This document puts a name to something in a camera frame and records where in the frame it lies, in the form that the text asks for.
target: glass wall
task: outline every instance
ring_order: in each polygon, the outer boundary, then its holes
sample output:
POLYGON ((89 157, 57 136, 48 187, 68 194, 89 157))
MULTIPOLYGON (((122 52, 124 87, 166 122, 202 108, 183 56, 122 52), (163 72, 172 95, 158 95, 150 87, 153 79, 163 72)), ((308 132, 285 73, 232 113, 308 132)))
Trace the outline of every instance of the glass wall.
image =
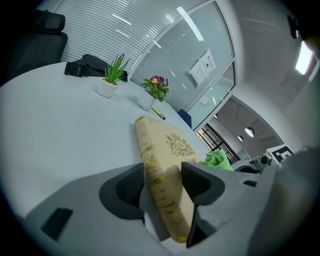
MULTIPOLYGON (((181 8, 176 12, 183 15, 181 8)), ((213 2, 183 18, 157 41, 131 78, 139 84, 152 75, 168 78, 165 101, 176 111, 189 111, 234 58, 229 33, 213 2), (198 84, 189 70, 208 50, 215 68, 198 84)))
POLYGON ((188 111, 191 116, 192 129, 197 128, 227 97, 235 85, 234 81, 234 65, 232 64, 188 111))

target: black bag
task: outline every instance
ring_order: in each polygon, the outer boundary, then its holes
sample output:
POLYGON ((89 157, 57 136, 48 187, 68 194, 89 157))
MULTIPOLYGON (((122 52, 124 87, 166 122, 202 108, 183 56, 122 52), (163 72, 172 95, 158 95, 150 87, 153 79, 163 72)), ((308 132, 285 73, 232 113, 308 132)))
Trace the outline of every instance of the black bag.
MULTIPOLYGON (((105 68, 108 70, 109 64, 96 56, 85 54, 82 59, 74 62, 67 62, 64 70, 65 75, 76 77, 104 77, 105 68)), ((128 81, 127 71, 123 71, 122 81, 128 81)))

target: blue chair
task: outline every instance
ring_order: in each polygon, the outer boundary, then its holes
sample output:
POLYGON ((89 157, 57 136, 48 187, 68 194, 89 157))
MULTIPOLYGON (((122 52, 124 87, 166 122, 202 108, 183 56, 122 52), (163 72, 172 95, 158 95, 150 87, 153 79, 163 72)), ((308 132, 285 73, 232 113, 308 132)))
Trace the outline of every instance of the blue chair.
POLYGON ((191 116, 183 109, 179 109, 177 113, 183 119, 183 121, 185 121, 186 124, 192 129, 191 116))

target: potted plant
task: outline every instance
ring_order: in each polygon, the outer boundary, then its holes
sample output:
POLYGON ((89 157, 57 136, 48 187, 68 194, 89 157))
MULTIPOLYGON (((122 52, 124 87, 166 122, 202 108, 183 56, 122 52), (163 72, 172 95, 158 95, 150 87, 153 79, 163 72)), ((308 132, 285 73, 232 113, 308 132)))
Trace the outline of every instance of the potted plant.
POLYGON ((115 60, 112 61, 111 65, 108 66, 108 70, 104 68, 105 77, 100 78, 98 85, 98 94, 110 98, 115 90, 117 89, 117 82, 122 79, 124 74, 124 69, 127 66, 129 60, 122 66, 122 61, 124 60, 125 54, 123 53, 119 58, 118 55, 115 60))
POLYGON ((138 99, 138 104, 144 110, 150 110, 152 105, 158 99, 160 102, 164 101, 164 98, 167 96, 169 92, 168 88, 168 79, 164 79, 162 76, 154 75, 149 79, 144 79, 145 83, 142 85, 145 89, 149 89, 149 91, 145 90, 138 99))

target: railing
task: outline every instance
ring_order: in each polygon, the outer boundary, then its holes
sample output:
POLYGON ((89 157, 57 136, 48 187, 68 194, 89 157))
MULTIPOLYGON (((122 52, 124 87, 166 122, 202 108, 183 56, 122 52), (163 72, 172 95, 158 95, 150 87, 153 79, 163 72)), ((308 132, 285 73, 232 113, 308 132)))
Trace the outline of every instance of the railing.
POLYGON ((240 160, 236 152, 208 123, 196 134, 211 148, 211 151, 223 150, 231 165, 240 160))

